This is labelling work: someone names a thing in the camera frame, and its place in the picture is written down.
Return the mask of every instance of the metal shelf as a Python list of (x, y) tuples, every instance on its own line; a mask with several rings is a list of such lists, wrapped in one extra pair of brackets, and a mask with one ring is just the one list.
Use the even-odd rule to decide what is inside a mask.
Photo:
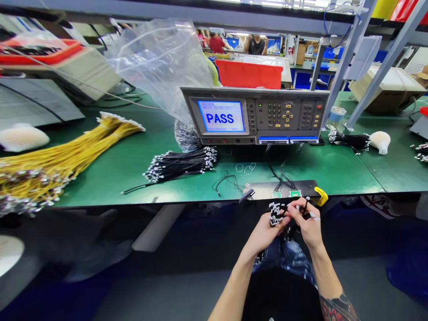
[[(8, 0), (0, 0), (0, 4), (7, 4), (7, 2)], [(15, 0), (13, 5), (134, 20), (171, 17), (191, 19), (196, 26), (219, 26), (254, 32), (293, 33), (314, 37), (326, 35), (323, 12), (268, 8), (253, 4), (203, 0), (157, 1), (156, 3), (124, 0)], [(339, 36), (346, 33), (353, 20), (354, 17), (349, 15), (326, 14), (329, 32)]]

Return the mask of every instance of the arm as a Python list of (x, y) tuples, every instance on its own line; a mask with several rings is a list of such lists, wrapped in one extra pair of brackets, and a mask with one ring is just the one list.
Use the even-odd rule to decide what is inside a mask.
[(262, 52), (262, 56), (267, 56), (268, 55), (268, 44), (269, 44), (269, 39), (266, 37), (265, 39), (264, 39), (264, 49), (263, 49), (263, 52)]
[(257, 254), (267, 248), (290, 222), (290, 218), (285, 217), (280, 224), (271, 227), (270, 216), (270, 213), (265, 213), (261, 216), (259, 223), (257, 223), (242, 249), (241, 255), (208, 321), (240, 321), (242, 319), (254, 260)]
[[(342, 285), (337, 278), (327, 250), (322, 242), (321, 221), (313, 218), (305, 220), (300, 211), (296, 209), (297, 205), (304, 207), (305, 204), (306, 200), (304, 198), (291, 202), (288, 205), (285, 215), (292, 217), (300, 226), (303, 239), (308, 245), (320, 293), (324, 320), (331, 320), (334, 316), (336, 320), (357, 321), (359, 318), (351, 302), (343, 292)], [(310, 203), (308, 203), (307, 211), (314, 213), (317, 218), (320, 217), (320, 211)]]
[(250, 42), (251, 42), (251, 35), (248, 35), (247, 40), (245, 41), (245, 44), (244, 44), (244, 52), (248, 52), (250, 48)]

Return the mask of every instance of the cardboard box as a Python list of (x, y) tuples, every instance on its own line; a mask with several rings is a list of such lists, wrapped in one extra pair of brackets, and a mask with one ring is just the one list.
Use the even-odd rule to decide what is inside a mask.
[(299, 42), (299, 49), (297, 51), (297, 57), (296, 57), (296, 65), (303, 65), (303, 61), (305, 61), (305, 53), (306, 53), (306, 44), (304, 42)]
[(426, 65), (422, 72), (417, 73), (415, 80), (422, 85), (424, 88), (428, 88), (428, 65)]

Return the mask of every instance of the test fixture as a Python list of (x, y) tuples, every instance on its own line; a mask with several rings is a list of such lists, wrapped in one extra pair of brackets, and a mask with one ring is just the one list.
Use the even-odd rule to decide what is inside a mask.
[(318, 143), (329, 91), (187, 88), (203, 145)]

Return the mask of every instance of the red container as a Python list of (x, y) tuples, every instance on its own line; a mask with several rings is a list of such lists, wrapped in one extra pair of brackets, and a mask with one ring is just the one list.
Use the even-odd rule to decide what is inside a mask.
[[(406, 22), (417, 3), (418, 0), (399, 0), (390, 20)], [(428, 25), (428, 12), (419, 24)]]
[(215, 60), (223, 86), (281, 89), (281, 66)]
[[(47, 65), (55, 65), (64, 59), (67, 59), (68, 57), (74, 55), (76, 52), (79, 52), (82, 50), (82, 45), (80, 42), (74, 39), (61, 39), (68, 48), (58, 50), (57, 52), (47, 55), (47, 56), (30, 56), (31, 58), (34, 58), (42, 63), (45, 63)], [(4, 44), (8, 46), (14, 46), (14, 45), (20, 45), (18, 42), (14, 41), (13, 39), (9, 41), (4, 41)], [(37, 62), (21, 56), (21, 55), (1, 55), (0, 54), (0, 65), (38, 65)]]

